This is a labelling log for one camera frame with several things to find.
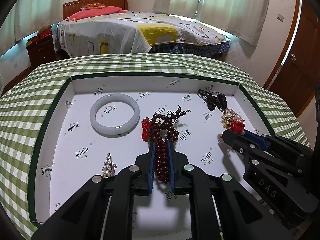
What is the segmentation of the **dark red bead mala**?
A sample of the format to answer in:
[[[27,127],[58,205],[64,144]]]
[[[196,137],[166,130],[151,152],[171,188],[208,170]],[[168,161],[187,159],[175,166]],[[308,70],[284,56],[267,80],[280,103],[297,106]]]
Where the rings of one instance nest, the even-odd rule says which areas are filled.
[[[178,140],[179,132],[174,127],[180,117],[185,116],[190,110],[182,111],[180,105],[176,111],[164,114],[154,114],[142,121],[142,140],[154,142],[155,147],[155,175],[162,183],[169,182],[169,146],[168,140]]]

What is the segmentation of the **silver crystal brooch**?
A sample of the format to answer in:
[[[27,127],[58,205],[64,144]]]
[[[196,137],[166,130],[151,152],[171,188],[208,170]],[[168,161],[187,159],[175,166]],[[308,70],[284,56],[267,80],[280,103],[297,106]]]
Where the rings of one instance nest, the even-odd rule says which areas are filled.
[[[101,175],[103,178],[110,178],[115,175],[117,165],[113,162],[111,154],[107,153],[103,168],[101,169]]]

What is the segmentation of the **white jade bangle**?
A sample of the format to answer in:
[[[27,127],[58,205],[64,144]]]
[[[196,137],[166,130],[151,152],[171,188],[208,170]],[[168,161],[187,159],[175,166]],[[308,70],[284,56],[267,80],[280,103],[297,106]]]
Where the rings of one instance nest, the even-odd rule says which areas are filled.
[[[121,137],[131,132],[140,120],[138,103],[120,93],[99,98],[89,111],[93,129],[105,137]]]

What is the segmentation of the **red cord gold charm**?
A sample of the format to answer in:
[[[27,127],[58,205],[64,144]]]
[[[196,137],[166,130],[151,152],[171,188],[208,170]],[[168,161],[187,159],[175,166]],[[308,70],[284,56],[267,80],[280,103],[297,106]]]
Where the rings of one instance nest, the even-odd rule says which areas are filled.
[[[245,124],[241,121],[233,121],[229,125],[229,129],[235,133],[241,134],[245,130]]]

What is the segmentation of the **dark green jewelry tray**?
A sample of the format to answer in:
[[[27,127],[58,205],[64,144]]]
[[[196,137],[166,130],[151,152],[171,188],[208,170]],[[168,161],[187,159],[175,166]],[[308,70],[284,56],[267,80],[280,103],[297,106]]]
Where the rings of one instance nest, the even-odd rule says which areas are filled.
[[[142,139],[141,119],[164,115],[181,107],[186,115],[178,119],[175,150],[212,176],[228,173],[249,189],[243,180],[242,157],[221,142],[222,114],[210,111],[198,91],[219,92],[228,108],[245,121],[245,128],[257,135],[274,135],[274,130],[239,81],[169,73],[86,74],[69,77],[58,90],[36,139],[28,181],[29,211],[36,227],[33,239],[88,239],[96,220],[81,208],[75,209],[65,233],[56,225],[43,228],[62,213],[67,200],[93,176],[100,176],[106,158],[116,172],[132,165],[149,150]],[[119,135],[97,132],[89,119],[100,98],[125,94],[139,107],[140,119]]]

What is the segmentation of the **brown wooden door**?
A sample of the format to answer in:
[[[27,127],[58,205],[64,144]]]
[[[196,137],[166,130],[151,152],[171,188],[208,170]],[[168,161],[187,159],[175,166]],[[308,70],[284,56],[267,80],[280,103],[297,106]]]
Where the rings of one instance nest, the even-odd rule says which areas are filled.
[[[319,82],[319,17],[307,0],[296,0],[291,28],[264,88],[281,96],[299,117]]]

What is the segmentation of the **bed with patterned sheet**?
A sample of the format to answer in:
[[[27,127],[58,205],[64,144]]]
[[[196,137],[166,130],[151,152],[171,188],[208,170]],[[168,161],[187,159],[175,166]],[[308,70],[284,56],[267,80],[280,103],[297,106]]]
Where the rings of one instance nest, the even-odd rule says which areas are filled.
[[[70,57],[172,53],[220,56],[230,39],[211,27],[166,14],[127,11],[58,23],[56,41]]]

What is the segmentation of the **green white checked tablecloth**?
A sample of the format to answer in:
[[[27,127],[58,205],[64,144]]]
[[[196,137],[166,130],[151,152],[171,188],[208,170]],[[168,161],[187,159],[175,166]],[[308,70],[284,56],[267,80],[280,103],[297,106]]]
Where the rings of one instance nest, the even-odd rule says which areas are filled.
[[[115,72],[187,74],[244,86],[277,135],[305,146],[297,118],[278,95],[231,64],[193,54],[104,54],[74,57],[37,67],[1,97],[1,205],[24,239],[36,231],[28,212],[28,178],[36,138],[54,98],[75,75]]]

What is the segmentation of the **white curtain right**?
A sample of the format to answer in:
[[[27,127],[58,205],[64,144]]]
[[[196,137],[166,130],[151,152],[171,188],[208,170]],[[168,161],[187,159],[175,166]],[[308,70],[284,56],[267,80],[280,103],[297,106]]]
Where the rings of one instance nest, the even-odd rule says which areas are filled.
[[[155,0],[153,12],[194,18],[256,46],[270,0]]]

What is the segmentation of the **white curtain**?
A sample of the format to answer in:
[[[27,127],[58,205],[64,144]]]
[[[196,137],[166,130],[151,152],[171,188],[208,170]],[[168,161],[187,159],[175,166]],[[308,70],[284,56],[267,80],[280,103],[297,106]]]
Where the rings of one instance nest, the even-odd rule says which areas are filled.
[[[153,12],[194,18],[256,46],[270,0],[155,0]]]
[[[1,26],[1,55],[41,27],[62,19],[63,0],[17,0]]]

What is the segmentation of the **pink pillow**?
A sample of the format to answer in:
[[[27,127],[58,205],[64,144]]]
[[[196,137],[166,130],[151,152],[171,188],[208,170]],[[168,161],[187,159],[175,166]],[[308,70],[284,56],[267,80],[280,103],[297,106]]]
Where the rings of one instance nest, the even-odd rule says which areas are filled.
[[[115,13],[125,13],[121,7],[105,6],[101,3],[88,4],[83,6],[80,11],[66,17],[66,21],[78,21],[84,18],[92,18],[95,16],[110,15]]]

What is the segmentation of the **dark wooden nightstand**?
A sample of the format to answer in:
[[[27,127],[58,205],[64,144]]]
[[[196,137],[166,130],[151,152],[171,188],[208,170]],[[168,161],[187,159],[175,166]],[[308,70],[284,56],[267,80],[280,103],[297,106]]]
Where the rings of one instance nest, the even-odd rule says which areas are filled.
[[[26,42],[26,49],[33,67],[55,61],[52,26],[42,27],[34,37]]]

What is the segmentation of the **white curtain left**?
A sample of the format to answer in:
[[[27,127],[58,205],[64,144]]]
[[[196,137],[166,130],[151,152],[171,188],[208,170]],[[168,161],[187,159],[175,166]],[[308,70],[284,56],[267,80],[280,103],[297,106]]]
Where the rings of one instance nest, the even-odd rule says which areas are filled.
[[[41,27],[62,19],[63,0],[17,0],[1,26],[1,55]]]

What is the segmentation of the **wall light switch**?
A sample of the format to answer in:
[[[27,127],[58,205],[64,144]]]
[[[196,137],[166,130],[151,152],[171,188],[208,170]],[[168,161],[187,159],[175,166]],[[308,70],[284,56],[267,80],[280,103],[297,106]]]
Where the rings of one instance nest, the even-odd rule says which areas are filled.
[[[278,14],[278,15],[277,15],[277,19],[278,19],[280,22],[283,22],[283,21],[284,21],[284,17],[283,17],[281,14]]]

